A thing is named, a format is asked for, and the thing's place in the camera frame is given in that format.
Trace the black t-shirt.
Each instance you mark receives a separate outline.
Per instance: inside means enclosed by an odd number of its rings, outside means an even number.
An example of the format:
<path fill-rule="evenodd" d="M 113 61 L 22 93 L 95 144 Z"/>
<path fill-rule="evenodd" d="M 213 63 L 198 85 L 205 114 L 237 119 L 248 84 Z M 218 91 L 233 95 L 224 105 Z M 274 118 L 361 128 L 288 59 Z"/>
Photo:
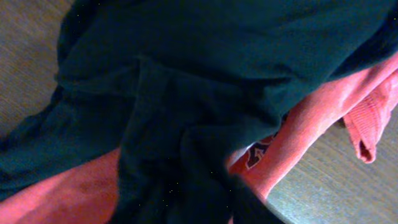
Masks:
<path fill-rule="evenodd" d="M 225 159 L 397 50 L 395 0 L 75 1 L 50 104 L 1 140 L 1 198 L 120 148 L 112 223 L 277 223 Z"/>

